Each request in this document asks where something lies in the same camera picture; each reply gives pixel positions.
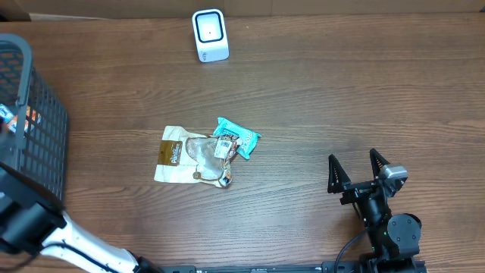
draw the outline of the item in basket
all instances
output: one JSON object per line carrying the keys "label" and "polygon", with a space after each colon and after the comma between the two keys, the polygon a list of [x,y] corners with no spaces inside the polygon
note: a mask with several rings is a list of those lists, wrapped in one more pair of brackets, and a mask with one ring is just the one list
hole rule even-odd
{"label": "item in basket", "polygon": [[[30,106],[27,106],[27,117],[30,117]],[[32,121],[37,121],[37,124],[40,124],[42,121],[41,116],[39,115],[39,119],[37,120],[37,112],[36,110],[32,109]],[[17,120],[18,120],[18,115],[16,115],[11,121],[8,122],[7,126],[10,131],[13,133],[17,132]],[[27,132],[27,129],[29,128],[29,121],[26,119],[25,120],[25,125],[23,126],[23,130]]]}
{"label": "item in basket", "polygon": [[5,123],[8,123],[12,118],[14,118],[14,114],[7,106],[0,104],[0,118],[2,118]]}
{"label": "item in basket", "polygon": [[190,133],[180,126],[166,126],[154,179],[227,187],[233,179],[230,160],[239,145],[237,136],[206,136]]}
{"label": "item in basket", "polygon": [[7,132],[8,132],[7,122],[2,117],[0,117],[0,133],[7,133]]}
{"label": "item in basket", "polygon": [[217,118],[219,125],[214,130],[215,136],[232,135],[237,136],[242,140],[241,146],[237,152],[246,159],[249,159],[249,154],[256,147],[258,138],[261,137],[259,133],[241,127],[226,118]]}

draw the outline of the snack bag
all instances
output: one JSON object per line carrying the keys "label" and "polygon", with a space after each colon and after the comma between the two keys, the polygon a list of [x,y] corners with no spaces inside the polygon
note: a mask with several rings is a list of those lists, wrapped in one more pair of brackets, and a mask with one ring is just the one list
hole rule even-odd
{"label": "snack bag", "polygon": [[166,126],[154,179],[227,187],[233,178],[230,160],[239,145],[237,136],[206,136],[187,132],[180,126]]}
{"label": "snack bag", "polygon": [[249,154],[256,147],[258,143],[258,137],[261,137],[259,133],[248,130],[241,127],[226,118],[217,118],[219,125],[214,130],[215,136],[231,135],[237,136],[242,140],[241,146],[237,149],[237,152],[246,159],[249,159]]}
{"label": "snack bag", "polygon": [[[30,106],[27,106],[27,117],[30,117]],[[32,110],[32,121],[36,121],[36,117],[37,117],[37,112],[36,110]],[[18,119],[18,115],[16,115],[14,118],[12,118],[7,126],[8,126],[8,129],[10,131],[12,131],[13,133],[17,132],[17,119]],[[37,121],[37,124],[40,123],[40,121],[42,120],[42,118],[40,117],[39,115],[39,120]],[[29,121],[26,119],[25,120],[25,125],[23,126],[23,130],[25,132],[27,132],[27,129],[29,128]]]}
{"label": "snack bag", "polygon": [[0,104],[0,118],[3,119],[5,123],[8,123],[12,118],[14,118],[14,114],[8,109],[7,106]]}

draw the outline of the orange package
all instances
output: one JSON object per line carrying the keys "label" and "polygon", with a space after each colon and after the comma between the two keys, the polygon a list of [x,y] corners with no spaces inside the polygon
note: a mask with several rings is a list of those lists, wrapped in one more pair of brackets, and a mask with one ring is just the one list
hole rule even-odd
{"label": "orange package", "polygon": [[[30,106],[27,106],[27,117],[30,116]],[[32,120],[33,121],[36,121],[37,119],[37,112],[36,110],[32,110]],[[8,126],[8,129],[12,132],[17,132],[17,119],[18,119],[18,115],[16,115],[14,118],[12,118],[11,121],[8,122],[7,126]],[[40,117],[39,115],[39,120],[37,121],[37,124],[40,123],[40,121],[42,120],[42,118]],[[29,121],[28,120],[25,120],[25,125],[23,126],[23,130],[27,132],[27,129],[29,127]]]}

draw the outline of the white device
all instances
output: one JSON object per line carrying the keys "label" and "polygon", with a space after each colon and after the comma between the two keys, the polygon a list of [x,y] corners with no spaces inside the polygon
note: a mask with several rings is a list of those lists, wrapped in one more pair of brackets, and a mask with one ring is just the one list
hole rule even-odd
{"label": "white device", "polygon": [[[90,232],[85,231],[82,227],[73,222],[66,213],[64,213],[64,219],[66,221],[66,226],[58,228],[52,232],[42,242],[43,246],[48,246],[50,243],[66,243],[75,246],[80,252],[102,261],[103,265],[114,269],[118,273],[133,273],[135,271],[138,262],[130,252],[125,249],[110,246],[103,240],[92,235]],[[106,270],[99,268],[78,253],[63,248],[62,246],[45,248],[40,254],[63,259],[87,272],[106,273]]]}
{"label": "white device", "polygon": [[229,58],[224,16],[218,9],[197,11],[192,16],[197,53],[201,62]]}

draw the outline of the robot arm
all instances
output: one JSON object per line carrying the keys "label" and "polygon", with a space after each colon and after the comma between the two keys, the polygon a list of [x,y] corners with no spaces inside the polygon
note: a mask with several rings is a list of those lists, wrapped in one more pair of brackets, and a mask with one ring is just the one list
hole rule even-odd
{"label": "robot arm", "polygon": [[370,272],[424,272],[424,264],[414,260],[419,254],[421,221],[411,214],[393,215],[387,204],[388,198],[404,186],[408,171],[402,165],[390,164],[375,149],[370,154],[374,179],[356,184],[336,157],[329,156],[328,193],[341,193],[342,205],[354,205],[372,245],[372,253],[360,256],[361,268]]}
{"label": "robot arm", "polygon": [[[40,254],[63,259],[87,272],[119,272],[133,273],[138,262],[125,249],[108,245],[90,232],[74,223],[66,213],[63,213],[66,225],[55,229],[42,242],[44,247]],[[102,267],[83,256],[86,254],[95,261],[102,261]]]}
{"label": "robot arm", "polygon": [[1,162],[0,251],[53,256],[92,273],[162,272],[82,229],[54,194]]}

